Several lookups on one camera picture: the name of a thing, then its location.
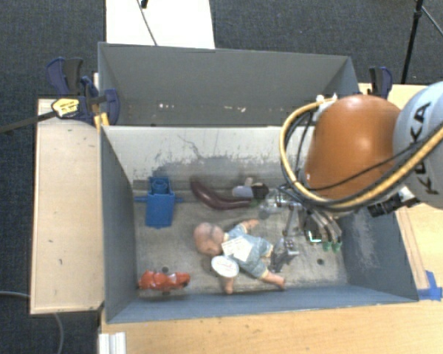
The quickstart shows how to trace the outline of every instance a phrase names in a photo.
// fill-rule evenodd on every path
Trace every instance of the doll head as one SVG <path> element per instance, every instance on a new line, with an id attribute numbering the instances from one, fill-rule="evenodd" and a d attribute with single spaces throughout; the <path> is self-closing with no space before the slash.
<path id="1" fill-rule="evenodd" d="M 193 231 L 197 250 L 211 257 L 222 253 L 223 229 L 212 223 L 200 223 Z"/>

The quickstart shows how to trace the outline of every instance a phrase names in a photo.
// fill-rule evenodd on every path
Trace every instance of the dark gray carpet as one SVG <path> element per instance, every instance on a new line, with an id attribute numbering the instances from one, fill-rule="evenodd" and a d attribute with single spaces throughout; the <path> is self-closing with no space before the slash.
<path id="1" fill-rule="evenodd" d="M 398 81 L 413 0 L 210 0 L 216 46 L 349 55 L 359 81 L 387 66 Z M 443 0 L 425 0 L 443 29 Z M 0 0 L 0 125 L 31 117 L 51 94 L 44 67 L 57 56 L 82 57 L 97 69 L 104 0 Z M 443 79 L 443 40 L 426 17 L 416 36 L 409 83 Z M 29 292 L 34 129 L 0 136 L 0 290 Z M 65 353 L 94 353 L 96 313 L 63 315 Z M 0 299 L 0 353 L 52 353 L 52 319 L 31 319 L 22 301 Z"/>

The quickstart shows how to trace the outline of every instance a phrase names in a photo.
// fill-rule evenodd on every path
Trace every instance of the doll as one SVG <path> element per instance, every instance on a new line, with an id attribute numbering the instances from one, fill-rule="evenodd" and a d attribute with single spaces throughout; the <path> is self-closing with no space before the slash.
<path id="1" fill-rule="evenodd" d="M 229 232 L 224 232 L 219 226 L 212 223 L 200 223 L 193 232 L 193 239 L 197 250 L 211 257 L 219 256 L 224 252 L 223 243 L 231 240 L 243 240 L 242 253 L 229 254 L 235 260 L 239 267 L 248 274 L 258 278 L 265 283 L 277 285 L 280 289 L 285 288 L 286 280 L 273 274 L 262 261 L 262 257 L 269 258 L 272 254 L 272 244 L 261 237 L 249 235 L 251 230 L 257 226 L 259 221 L 251 219 L 237 224 Z M 233 284 L 235 278 L 223 277 L 224 292 L 233 293 Z"/>

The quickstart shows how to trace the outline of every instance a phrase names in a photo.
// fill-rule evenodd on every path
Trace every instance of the yellow cable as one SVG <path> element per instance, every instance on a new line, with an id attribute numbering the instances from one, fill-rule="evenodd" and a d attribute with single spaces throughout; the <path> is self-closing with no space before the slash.
<path id="1" fill-rule="evenodd" d="M 287 154 L 286 154 L 286 148 L 284 147 L 286 132 L 289 126 L 292 124 L 292 122 L 301 114 L 310 111 L 312 109 L 315 109 L 322 103 L 326 102 L 328 102 L 328 100 L 320 101 L 318 103 L 311 103 L 294 111 L 286 119 L 286 122 L 282 126 L 281 135 L 279 138 L 279 149 L 281 152 L 281 163 L 284 166 L 284 169 L 286 170 L 286 173 L 289 176 L 290 181 L 294 184 L 295 188 L 301 194 L 314 201 L 334 203 L 334 200 L 332 199 L 323 198 L 320 197 L 319 195 L 310 192 L 309 190 L 307 190 L 307 188 L 305 188 L 302 185 L 302 183 L 299 182 L 299 180 L 297 180 L 294 172 L 292 171 L 292 168 L 289 165 L 289 161 L 287 159 Z M 404 163 L 396 172 L 394 172 L 390 177 L 388 177 L 386 180 L 378 184 L 374 189 L 365 192 L 362 195 L 357 196 L 355 199 L 351 201 L 343 202 L 340 204 L 332 204 L 330 205 L 330 207 L 341 208 L 341 209 L 349 208 L 353 207 L 356 204 L 361 204 L 362 202 L 369 201 L 377 197 L 379 194 L 386 191 L 389 187 L 393 186 L 399 179 L 401 179 L 401 177 L 404 176 L 404 174 L 415 168 L 442 140 L 443 140 L 443 127 L 440 128 L 426 143 L 424 143 L 423 146 L 421 146 L 420 149 L 415 154 L 413 154 L 412 157 L 410 157 L 409 160 L 407 160 L 406 163 Z"/>

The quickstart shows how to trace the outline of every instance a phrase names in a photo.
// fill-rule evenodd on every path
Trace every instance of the blue tape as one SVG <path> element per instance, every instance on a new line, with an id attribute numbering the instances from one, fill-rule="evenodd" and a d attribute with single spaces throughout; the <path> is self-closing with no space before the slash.
<path id="1" fill-rule="evenodd" d="M 430 287 L 423 290 L 417 290 L 420 300 L 436 300 L 441 302 L 443 299 L 443 287 L 438 287 L 436 285 L 435 276 L 431 271 L 425 270 L 425 273 L 428 278 L 428 283 L 430 283 Z"/>

